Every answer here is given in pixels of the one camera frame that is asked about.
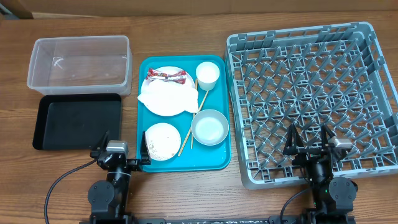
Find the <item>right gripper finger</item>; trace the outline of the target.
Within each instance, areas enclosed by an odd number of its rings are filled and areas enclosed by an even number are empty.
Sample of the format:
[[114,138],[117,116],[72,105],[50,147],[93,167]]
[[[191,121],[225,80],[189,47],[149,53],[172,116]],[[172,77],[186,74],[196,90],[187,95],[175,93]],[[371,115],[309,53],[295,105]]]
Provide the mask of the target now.
[[322,149],[327,149],[331,146],[329,140],[333,137],[335,137],[335,133],[326,124],[323,124],[321,126]]
[[298,154],[299,149],[303,147],[303,141],[294,124],[291,124],[287,130],[287,140],[285,142],[283,154]]

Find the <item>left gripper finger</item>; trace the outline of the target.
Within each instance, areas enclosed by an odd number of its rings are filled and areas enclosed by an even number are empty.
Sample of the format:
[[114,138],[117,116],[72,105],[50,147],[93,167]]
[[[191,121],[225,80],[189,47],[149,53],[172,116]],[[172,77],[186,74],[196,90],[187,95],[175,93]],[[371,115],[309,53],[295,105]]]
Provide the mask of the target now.
[[94,152],[104,151],[109,141],[108,138],[109,138],[109,131],[106,131],[99,140],[99,142],[95,146],[93,146],[92,151]]
[[142,132],[141,146],[140,146],[141,164],[151,164],[151,158],[146,142],[146,132]]

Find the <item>small pink bowl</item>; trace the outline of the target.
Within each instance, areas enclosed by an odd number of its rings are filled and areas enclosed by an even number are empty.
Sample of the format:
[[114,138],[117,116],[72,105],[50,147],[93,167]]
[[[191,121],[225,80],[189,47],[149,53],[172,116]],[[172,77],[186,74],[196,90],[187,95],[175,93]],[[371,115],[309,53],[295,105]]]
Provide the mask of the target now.
[[173,158],[180,149],[180,133],[171,124],[154,124],[146,130],[145,136],[149,155],[153,160],[169,160]]

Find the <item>white napkin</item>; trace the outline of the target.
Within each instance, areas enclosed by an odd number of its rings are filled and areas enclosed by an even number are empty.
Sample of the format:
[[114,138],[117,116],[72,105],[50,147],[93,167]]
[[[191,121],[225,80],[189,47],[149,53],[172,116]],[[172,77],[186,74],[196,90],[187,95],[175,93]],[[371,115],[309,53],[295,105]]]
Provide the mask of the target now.
[[175,82],[151,81],[137,99],[159,116],[174,116],[184,111],[197,113],[199,109],[198,91]]

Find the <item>red snack wrapper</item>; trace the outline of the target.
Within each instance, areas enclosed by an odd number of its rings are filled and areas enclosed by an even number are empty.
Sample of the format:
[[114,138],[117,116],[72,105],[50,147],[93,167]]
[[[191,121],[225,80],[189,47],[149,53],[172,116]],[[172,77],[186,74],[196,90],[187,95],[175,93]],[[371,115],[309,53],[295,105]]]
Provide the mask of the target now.
[[187,72],[185,70],[169,74],[161,72],[160,70],[154,70],[150,68],[146,76],[146,80],[162,80],[164,82],[175,82],[179,84],[185,84],[186,79],[187,79]]

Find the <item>white cup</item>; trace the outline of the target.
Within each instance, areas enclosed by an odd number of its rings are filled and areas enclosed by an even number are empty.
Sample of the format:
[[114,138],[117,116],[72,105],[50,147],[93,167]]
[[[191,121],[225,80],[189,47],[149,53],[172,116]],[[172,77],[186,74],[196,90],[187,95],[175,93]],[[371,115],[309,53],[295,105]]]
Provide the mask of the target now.
[[198,84],[202,90],[212,90],[218,78],[220,77],[220,69],[213,62],[202,62],[196,68]]

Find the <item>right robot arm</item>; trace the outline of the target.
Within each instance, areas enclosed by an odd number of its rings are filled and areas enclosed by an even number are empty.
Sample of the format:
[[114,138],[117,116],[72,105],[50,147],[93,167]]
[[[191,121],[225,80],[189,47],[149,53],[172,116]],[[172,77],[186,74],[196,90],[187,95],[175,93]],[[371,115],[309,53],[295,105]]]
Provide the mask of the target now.
[[285,202],[279,215],[281,223],[288,223],[284,212],[289,203],[311,191],[313,208],[307,208],[291,223],[354,223],[353,202],[356,198],[358,185],[346,177],[333,175],[333,164],[344,159],[352,150],[353,143],[348,138],[339,138],[326,125],[321,127],[321,146],[306,146],[296,127],[291,124],[287,131],[283,154],[294,156],[293,166],[300,167],[308,188],[293,195]]

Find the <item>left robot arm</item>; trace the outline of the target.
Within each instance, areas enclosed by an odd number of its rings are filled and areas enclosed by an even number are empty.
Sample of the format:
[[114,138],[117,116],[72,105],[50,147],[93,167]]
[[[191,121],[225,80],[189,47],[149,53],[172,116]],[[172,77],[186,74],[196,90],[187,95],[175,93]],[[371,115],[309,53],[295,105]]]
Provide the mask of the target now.
[[90,157],[107,172],[107,176],[106,180],[95,182],[88,191],[91,204],[89,222],[138,223],[138,219],[126,211],[126,206],[131,173],[141,172],[144,165],[151,164],[146,133],[142,133],[139,159],[128,158],[126,141],[109,140],[108,136],[107,131],[90,152]]

